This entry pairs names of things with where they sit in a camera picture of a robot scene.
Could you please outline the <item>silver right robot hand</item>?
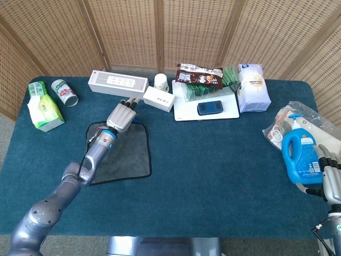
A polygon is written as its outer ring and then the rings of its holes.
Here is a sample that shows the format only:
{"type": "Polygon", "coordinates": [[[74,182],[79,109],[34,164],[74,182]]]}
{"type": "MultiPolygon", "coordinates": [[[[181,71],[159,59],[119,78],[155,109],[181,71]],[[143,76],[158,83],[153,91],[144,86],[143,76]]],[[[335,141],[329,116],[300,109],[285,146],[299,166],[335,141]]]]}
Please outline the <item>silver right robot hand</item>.
{"type": "Polygon", "coordinates": [[[322,144],[313,148],[322,171],[321,188],[308,188],[301,183],[296,183],[296,187],[305,194],[323,198],[328,205],[340,205],[340,156],[322,144]]]}

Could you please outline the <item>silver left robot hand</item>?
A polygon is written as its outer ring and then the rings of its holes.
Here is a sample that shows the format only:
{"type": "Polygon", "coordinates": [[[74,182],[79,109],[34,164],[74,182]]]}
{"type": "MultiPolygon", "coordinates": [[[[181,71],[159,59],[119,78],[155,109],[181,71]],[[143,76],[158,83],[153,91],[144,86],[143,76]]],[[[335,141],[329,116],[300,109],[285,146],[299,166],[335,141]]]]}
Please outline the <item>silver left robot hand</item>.
{"type": "Polygon", "coordinates": [[[140,100],[140,97],[136,99],[131,97],[128,100],[121,99],[107,118],[107,127],[115,130],[117,133],[125,132],[137,115],[134,108],[140,100]]]}

